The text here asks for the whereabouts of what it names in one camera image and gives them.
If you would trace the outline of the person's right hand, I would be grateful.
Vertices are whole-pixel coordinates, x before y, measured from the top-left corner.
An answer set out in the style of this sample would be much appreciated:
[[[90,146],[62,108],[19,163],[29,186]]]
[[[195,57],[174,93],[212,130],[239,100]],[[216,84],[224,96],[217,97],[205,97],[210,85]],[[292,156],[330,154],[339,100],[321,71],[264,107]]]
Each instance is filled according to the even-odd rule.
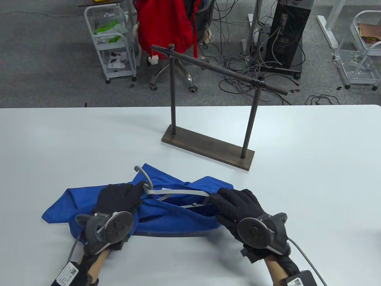
[[[286,214],[267,214],[248,189],[220,188],[210,195],[210,202],[218,210],[218,222],[242,242],[242,255],[251,263],[264,259],[275,284],[299,273],[299,268],[289,257],[291,249],[284,226]]]

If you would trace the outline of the person's left hand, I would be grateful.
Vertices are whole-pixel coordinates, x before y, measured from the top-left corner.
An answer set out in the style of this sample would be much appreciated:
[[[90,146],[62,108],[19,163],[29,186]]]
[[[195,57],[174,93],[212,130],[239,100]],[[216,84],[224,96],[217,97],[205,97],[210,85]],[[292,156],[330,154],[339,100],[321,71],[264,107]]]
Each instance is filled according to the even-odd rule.
[[[105,249],[118,251],[138,225],[137,212],[145,194],[146,182],[136,185],[107,185],[97,198],[92,214],[84,223],[84,250],[96,256]]]

